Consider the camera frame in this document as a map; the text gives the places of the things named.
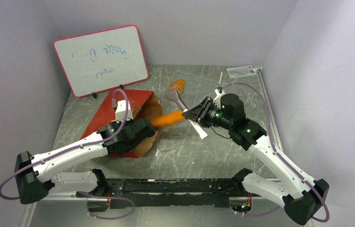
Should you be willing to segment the long orange baguette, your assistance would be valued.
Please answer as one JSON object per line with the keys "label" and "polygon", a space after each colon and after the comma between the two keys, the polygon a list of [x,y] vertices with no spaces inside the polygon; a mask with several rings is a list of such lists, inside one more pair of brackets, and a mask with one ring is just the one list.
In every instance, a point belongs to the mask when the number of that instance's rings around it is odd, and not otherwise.
{"label": "long orange baguette", "polygon": [[175,111],[168,113],[166,115],[157,116],[150,119],[150,123],[155,128],[168,127],[178,122],[185,120],[185,117],[182,115],[182,111]]}

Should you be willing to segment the white handled metal tongs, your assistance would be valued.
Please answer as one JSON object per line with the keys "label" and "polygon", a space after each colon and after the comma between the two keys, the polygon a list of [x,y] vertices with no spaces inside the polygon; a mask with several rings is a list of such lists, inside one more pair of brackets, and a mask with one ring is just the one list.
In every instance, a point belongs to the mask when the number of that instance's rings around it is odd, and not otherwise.
{"label": "white handled metal tongs", "polygon": [[[169,99],[173,100],[178,105],[178,107],[180,108],[180,110],[183,113],[188,111],[188,108],[187,108],[186,104],[179,97],[180,93],[179,93],[179,90],[176,87],[168,88],[167,91],[166,91],[166,95],[167,95],[167,97]],[[196,123],[196,122],[194,122],[192,120],[188,120],[188,121],[193,126],[193,128],[196,130],[196,132],[198,133],[198,135],[200,136],[200,138],[202,140],[204,140],[205,138],[208,137],[208,134],[203,130],[203,128],[198,123]]]}

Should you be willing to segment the small striped orange croissant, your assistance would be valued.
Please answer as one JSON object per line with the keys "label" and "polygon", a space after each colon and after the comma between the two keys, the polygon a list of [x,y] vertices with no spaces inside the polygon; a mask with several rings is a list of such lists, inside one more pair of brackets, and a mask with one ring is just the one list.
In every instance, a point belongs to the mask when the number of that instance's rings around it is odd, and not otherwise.
{"label": "small striped orange croissant", "polygon": [[175,82],[171,83],[168,86],[167,91],[169,91],[170,88],[175,87],[178,90],[178,94],[181,95],[183,94],[184,84],[185,84],[184,79],[176,80]]}

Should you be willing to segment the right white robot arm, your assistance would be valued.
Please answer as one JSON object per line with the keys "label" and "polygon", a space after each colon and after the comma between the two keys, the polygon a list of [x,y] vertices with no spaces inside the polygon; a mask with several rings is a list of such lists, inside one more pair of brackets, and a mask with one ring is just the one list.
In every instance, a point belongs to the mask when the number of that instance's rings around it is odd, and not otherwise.
{"label": "right white robot arm", "polygon": [[307,224],[325,203],[329,184],[305,173],[273,142],[266,130],[249,119],[244,104],[236,94],[221,95],[216,101],[206,97],[200,104],[182,115],[203,128],[221,127],[232,141],[256,156],[280,180],[279,183],[260,177],[250,170],[232,183],[238,196],[257,194],[282,207],[287,216],[299,225]]}

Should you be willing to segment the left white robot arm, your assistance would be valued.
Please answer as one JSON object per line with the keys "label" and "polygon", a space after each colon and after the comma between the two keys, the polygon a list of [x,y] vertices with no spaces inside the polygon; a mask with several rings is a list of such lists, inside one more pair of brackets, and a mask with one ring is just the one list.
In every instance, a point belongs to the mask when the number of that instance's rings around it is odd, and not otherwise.
{"label": "left white robot arm", "polygon": [[17,156],[15,177],[21,204],[31,204],[49,194],[86,192],[100,197],[108,195],[109,186],[100,169],[83,173],[66,170],[82,162],[110,154],[122,156],[132,152],[145,139],[155,135],[149,120],[113,121],[89,136],[43,154],[28,151]]}

